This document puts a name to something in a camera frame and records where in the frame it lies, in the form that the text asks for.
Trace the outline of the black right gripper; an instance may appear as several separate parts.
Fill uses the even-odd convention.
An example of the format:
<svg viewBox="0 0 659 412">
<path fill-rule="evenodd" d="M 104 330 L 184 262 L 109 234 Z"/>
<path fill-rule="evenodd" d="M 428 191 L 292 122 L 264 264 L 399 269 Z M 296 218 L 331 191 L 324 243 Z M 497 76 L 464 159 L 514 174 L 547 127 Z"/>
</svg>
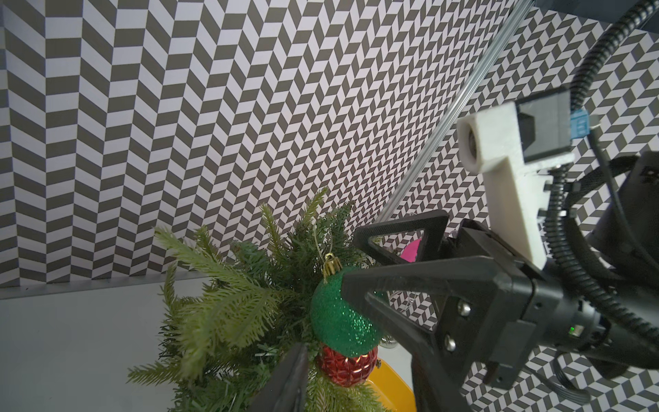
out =
<svg viewBox="0 0 659 412">
<path fill-rule="evenodd" d="M 606 377 L 617 373 L 612 323 L 479 225 L 446 239 L 449 220 L 436 209 L 356 228 L 354 247 L 381 266 L 348 273 L 343 299 L 411 361 L 439 362 L 462 396 L 475 364 L 486 369 L 484 384 L 512 389 L 539 345 L 584 354 Z M 403 250 L 413 243 L 409 263 Z"/>
</svg>

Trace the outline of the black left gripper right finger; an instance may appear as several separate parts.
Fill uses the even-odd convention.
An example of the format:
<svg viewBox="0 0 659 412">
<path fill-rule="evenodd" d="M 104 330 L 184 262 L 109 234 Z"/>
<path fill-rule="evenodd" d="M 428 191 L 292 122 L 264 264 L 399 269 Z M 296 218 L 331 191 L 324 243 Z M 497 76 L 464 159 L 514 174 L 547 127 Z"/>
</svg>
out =
<svg viewBox="0 0 659 412">
<path fill-rule="evenodd" d="M 470 411 L 458 387 L 451 382 L 439 362 L 414 356 L 411 362 L 416 410 Z"/>
</svg>

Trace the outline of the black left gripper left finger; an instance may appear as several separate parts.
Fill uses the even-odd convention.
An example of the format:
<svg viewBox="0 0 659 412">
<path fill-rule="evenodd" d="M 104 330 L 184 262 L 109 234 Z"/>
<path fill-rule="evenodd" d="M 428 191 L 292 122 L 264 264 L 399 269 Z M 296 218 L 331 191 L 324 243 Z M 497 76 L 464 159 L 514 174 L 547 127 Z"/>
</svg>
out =
<svg viewBox="0 0 659 412">
<path fill-rule="evenodd" d="M 249 412 L 301 412 L 305 410 L 309 373 L 308 349 L 296 343 L 271 374 L 250 405 Z"/>
</svg>

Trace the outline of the red faceted ball ornament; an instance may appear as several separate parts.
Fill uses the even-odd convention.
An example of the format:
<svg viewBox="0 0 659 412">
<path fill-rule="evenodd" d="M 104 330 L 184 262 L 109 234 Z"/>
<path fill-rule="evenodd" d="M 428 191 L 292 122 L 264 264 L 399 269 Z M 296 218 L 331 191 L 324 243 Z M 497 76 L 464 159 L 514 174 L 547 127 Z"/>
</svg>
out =
<svg viewBox="0 0 659 412">
<path fill-rule="evenodd" d="M 373 348 L 365 355 L 346 357 L 324 346 L 316 358 L 316 364 L 331 382 L 350 388 L 365 383 L 379 366 L 379 350 Z"/>
</svg>

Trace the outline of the green glitter ball ornament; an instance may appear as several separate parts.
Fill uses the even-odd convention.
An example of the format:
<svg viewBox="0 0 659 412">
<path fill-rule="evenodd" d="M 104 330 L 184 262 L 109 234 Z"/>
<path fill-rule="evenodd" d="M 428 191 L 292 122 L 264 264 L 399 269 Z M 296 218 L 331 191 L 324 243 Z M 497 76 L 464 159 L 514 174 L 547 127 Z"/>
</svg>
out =
<svg viewBox="0 0 659 412">
<path fill-rule="evenodd" d="M 343 279 L 358 267 L 348 266 L 323 279 L 311 301 L 311 325 L 315 337 L 340 355 L 355 358 L 376 348 L 384 332 L 356 312 L 342 297 Z"/>
</svg>

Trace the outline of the small green christmas tree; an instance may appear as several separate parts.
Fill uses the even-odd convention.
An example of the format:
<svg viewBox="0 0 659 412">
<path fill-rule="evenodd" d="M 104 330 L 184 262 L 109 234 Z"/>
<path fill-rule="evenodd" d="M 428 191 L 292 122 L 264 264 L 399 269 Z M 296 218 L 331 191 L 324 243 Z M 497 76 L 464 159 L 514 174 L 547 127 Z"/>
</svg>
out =
<svg viewBox="0 0 659 412">
<path fill-rule="evenodd" d="M 353 205 L 326 209 L 317 192 L 290 229 L 262 207 L 268 242 L 236 241 L 225 257 L 206 227 L 191 241 L 168 228 L 154 236 L 173 257 L 161 286 L 165 317 L 160 353 L 132 367 L 138 385 L 174 385 L 176 411 L 245 411 L 296 343 L 308 349 L 305 411 L 380 411 L 367 381 L 344 388 L 330 381 L 316 358 L 325 346 L 314 335 L 310 308 L 317 285 L 348 266 L 371 260 L 347 230 Z"/>
</svg>

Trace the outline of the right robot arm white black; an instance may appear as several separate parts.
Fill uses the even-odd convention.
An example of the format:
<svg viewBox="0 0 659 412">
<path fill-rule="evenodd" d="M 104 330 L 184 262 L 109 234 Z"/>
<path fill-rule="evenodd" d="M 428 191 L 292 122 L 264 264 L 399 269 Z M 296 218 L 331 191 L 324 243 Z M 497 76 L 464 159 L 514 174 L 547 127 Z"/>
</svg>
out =
<svg viewBox="0 0 659 412">
<path fill-rule="evenodd" d="M 568 87 L 461 118 L 463 167 L 483 179 L 489 222 L 454 238 L 442 210 L 363 226 L 372 269 L 343 299 L 412 357 L 420 411 L 466 411 L 473 364 L 510 389 L 538 346 L 584 355 L 603 377 L 658 367 L 658 155 L 609 159 L 583 105 L 599 70 L 657 13 L 635 3 Z"/>
</svg>

